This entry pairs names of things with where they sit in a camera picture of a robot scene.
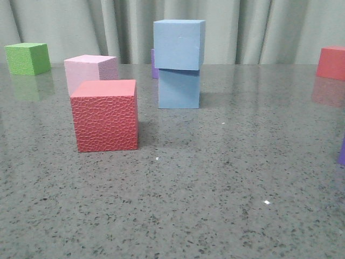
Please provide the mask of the pink foam cube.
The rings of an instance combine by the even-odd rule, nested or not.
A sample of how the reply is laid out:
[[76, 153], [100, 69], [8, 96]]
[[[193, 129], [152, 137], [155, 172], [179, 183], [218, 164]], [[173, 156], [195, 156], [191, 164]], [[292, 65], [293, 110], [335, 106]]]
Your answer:
[[65, 59], [64, 67], [69, 95], [84, 81], [119, 79], [118, 58], [114, 56], [84, 54]]

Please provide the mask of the red foam cube far right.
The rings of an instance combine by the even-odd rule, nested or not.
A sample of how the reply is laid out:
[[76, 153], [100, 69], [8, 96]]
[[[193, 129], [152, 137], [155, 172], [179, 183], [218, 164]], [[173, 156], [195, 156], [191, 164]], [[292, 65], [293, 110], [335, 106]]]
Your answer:
[[316, 76], [344, 80], [344, 46], [327, 46], [321, 49]]

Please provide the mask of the green foam cube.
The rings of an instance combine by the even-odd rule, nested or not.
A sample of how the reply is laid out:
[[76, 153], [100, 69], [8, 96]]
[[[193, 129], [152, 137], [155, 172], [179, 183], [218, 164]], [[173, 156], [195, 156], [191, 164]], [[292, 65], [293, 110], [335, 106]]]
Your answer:
[[4, 49], [11, 74], [35, 76], [51, 70], [46, 43], [19, 43]]

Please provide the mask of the purple cube at right edge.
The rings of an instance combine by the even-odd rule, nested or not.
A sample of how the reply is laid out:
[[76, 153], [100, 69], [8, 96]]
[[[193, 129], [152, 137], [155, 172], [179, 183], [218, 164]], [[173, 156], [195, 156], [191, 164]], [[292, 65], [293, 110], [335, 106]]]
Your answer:
[[340, 165], [345, 165], [345, 138], [343, 138], [342, 146], [341, 146], [341, 149], [340, 149], [340, 153], [339, 153], [339, 157], [338, 157], [337, 162]]

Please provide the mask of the purple foam cube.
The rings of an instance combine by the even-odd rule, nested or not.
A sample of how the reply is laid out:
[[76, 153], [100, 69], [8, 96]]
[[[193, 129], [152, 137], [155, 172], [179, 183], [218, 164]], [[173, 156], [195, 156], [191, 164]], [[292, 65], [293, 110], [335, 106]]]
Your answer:
[[150, 51], [151, 54], [151, 76], [154, 79], [158, 79], [158, 69], [155, 67], [155, 52], [154, 49], [151, 49]]

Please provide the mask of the red textured foam cube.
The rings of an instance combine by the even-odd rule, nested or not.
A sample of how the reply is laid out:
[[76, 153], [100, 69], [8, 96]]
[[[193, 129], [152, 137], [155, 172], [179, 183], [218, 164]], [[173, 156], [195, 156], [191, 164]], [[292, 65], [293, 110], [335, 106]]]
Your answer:
[[79, 152], [138, 149], [136, 80], [85, 81], [70, 102]]

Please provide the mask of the grey-green curtain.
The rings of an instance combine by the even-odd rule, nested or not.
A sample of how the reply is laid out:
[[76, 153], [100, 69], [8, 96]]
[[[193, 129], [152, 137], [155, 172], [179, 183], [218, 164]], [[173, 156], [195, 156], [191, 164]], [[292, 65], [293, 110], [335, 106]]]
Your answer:
[[1, 1], [1, 47], [147, 64], [162, 19], [206, 21], [206, 64], [315, 64], [322, 47], [344, 45], [344, 1]]

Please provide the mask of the light blue foam cube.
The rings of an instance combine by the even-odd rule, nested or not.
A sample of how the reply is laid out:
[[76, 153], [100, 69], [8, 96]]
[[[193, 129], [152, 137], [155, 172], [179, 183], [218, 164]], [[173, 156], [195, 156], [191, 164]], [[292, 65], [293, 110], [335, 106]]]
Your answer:
[[200, 70], [159, 69], [159, 108], [199, 108]]

